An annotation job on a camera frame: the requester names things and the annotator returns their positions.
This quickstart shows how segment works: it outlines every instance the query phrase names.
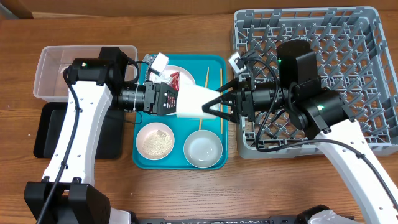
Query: rice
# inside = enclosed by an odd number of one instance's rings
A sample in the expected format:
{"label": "rice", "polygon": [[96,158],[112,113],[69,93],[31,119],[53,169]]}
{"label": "rice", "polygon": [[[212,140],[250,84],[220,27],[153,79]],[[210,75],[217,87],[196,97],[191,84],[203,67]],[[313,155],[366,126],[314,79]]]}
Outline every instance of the rice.
{"label": "rice", "polygon": [[169,134],[161,130],[154,131],[145,138],[142,152],[148,159],[160,159],[170,152],[172,144]]}

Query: wooden skewer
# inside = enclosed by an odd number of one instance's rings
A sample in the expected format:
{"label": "wooden skewer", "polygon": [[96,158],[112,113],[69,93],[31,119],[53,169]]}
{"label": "wooden skewer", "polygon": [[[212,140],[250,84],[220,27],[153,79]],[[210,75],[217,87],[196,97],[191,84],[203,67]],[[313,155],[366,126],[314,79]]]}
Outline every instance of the wooden skewer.
{"label": "wooden skewer", "polygon": [[[207,67],[207,75],[206,75],[206,82],[205,82],[205,88],[207,88],[207,83],[209,81],[209,69],[210,67]],[[201,124],[203,122],[203,119],[200,118],[200,122],[199,122],[199,130],[201,130]]]}
{"label": "wooden skewer", "polygon": [[[222,86],[223,86],[223,69],[220,68],[220,87],[222,87]],[[220,106],[221,106],[221,112],[223,112],[223,105],[220,104]],[[221,118],[220,121],[221,121],[221,134],[223,134],[223,119]]]}

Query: small white bowl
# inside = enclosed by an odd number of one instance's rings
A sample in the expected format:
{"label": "small white bowl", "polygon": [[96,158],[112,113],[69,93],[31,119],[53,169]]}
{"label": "small white bowl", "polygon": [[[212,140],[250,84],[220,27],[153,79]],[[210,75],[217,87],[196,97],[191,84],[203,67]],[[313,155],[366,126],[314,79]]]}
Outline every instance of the small white bowl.
{"label": "small white bowl", "polygon": [[[172,138],[172,147],[169,149],[168,153],[166,153],[166,155],[164,157],[158,158],[158,159],[151,159],[148,158],[148,156],[145,155],[145,153],[143,152],[144,149],[144,140],[146,138],[148,138],[148,136],[150,134],[152,134],[154,131],[164,131],[167,134],[170,135],[170,137]],[[163,159],[165,158],[168,154],[170,154],[170,152],[172,151],[173,147],[174,147],[174,134],[173,131],[166,125],[163,123],[159,123],[159,122],[153,122],[153,123],[149,123],[147,125],[145,125],[143,128],[141,128],[141,130],[139,130],[138,134],[137,134],[137,138],[136,138],[136,146],[137,146],[137,151],[139,152],[139,154],[146,158],[146,159],[150,159],[150,160],[159,160],[159,159]]]}
{"label": "small white bowl", "polygon": [[185,158],[197,168],[209,168],[215,165],[221,159],[222,154],[223,145],[221,140],[211,131],[195,131],[185,140]]}

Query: teal tray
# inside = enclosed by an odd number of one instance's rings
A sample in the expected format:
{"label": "teal tray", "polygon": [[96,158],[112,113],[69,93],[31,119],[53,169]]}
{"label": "teal tray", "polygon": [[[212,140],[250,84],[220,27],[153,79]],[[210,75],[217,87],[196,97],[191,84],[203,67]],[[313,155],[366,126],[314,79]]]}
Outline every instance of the teal tray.
{"label": "teal tray", "polygon": [[[220,87],[220,68],[223,69],[223,84],[226,80],[226,64],[225,61],[218,55],[182,55],[170,54],[167,55],[170,59],[169,65],[176,65],[186,69],[191,73],[195,79],[196,85],[205,86],[207,68],[209,67],[208,88],[216,90]],[[141,65],[141,72],[139,82],[143,83],[145,80],[145,70],[147,65]],[[134,139],[142,127],[149,123],[160,122],[166,124],[174,133],[175,143],[171,153],[163,159],[152,161],[142,157],[137,151],[136,142],[134,141],[132,149],[132,159],[136,165],[142,169],[183,169],[183,170],[197,170],[185,158],[183,147],[186,138],[194,131],[199,130],[199,119],[177,118],[176,115],[156,116],[145,113],[142,114],[142,123],[136,124],[134,128]],[[140,120],[140,116],[136,116],[136,121]],[[223,154],[221,159],[212,167],[206,170],[217,170],[221,168],[228,158],[228,122],[223,120],[223,134],[221,135],[220,118],[205,119],[202,123],[202,130],[209,130],[215,133],[223,144]]]}

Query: clear plastic container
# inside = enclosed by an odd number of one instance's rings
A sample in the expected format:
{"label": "clear plastic container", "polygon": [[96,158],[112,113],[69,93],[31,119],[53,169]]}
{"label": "clear plastic container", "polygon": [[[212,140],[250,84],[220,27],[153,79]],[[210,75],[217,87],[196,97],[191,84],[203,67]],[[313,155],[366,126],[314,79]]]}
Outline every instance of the clear plastic container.
{"label": "clear plastic container", "polygon": [[[68,101],[68,87],[63,80],[63,70],[72,64],[75,58],[98,58],[104,46],[48,46],[42,50],[37,64],[33,95],[47,102]],[[137,60],[137,49],[131,45],[115,45],[128,57]],[[136,69],[128,66],[125,80],[132,80],[136,76]]]}

